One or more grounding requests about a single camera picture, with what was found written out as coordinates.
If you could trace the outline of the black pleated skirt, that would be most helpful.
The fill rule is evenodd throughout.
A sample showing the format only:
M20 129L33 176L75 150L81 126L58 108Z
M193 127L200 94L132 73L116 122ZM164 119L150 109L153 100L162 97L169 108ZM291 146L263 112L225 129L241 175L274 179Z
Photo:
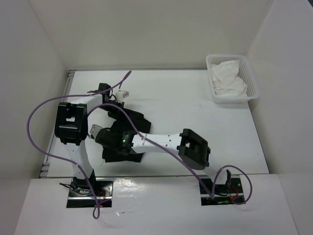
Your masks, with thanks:
M131 138L135 136L137 129L142 133L149 133L151 129L152 123L145 119L142 113L125 109L123 108L125 113L128 115L129 119L121 112L121 115L110 127L111 130L115 129L116 131L123 131L122 134L122 151L116 152L112 149L103 147L102 158L107 163L112 162L122 162L122 161L130 161L139 163L144 156L143 153L135 153L130 148Z

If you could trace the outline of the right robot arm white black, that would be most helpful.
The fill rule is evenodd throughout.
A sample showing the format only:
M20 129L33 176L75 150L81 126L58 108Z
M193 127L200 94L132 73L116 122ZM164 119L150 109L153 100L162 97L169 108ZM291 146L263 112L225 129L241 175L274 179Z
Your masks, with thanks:
M141 162L145 153L169 151L178 155L193 170L202 170L208 175L219 192L231 187L231 173L222 169L210 155L208 142L190 129L182 133L156 135L137 133L134 130L114 131L94 124L91 138L103 147L102 158L106 162Z

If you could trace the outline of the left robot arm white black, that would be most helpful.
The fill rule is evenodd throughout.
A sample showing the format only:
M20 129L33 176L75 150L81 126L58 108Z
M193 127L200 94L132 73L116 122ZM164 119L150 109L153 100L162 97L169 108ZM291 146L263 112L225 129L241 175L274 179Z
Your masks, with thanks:
M124 98L129 96L126 91L118 90L111 94L111 90L110 85L101 83L98 90L90 91L72 102L60 102L57 109L54 134L69 154L74 188L80 188L88 196L97 191L96 177L89 163L85 144L88 136L88 113L104 103L123 107Z

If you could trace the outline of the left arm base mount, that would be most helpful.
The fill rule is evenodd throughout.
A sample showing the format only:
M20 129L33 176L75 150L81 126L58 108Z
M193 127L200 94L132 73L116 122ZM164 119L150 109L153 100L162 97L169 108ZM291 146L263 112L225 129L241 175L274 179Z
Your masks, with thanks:
M75 186L74 182L70 184L59 183L59 185L68 189L67 208L95 208L96 202L91 189L88 185ZM101 180L95 182L94 192L101 208L110 208L112 206L113 181Z

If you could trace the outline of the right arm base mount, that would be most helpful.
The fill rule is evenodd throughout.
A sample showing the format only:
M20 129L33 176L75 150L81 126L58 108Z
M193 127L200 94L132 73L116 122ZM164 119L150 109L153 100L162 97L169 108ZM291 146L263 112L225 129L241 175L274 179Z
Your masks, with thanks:
M231 177L230 186L215 185L215 197L212 199L199 184L202 206L234 205L245 201L239 176Z

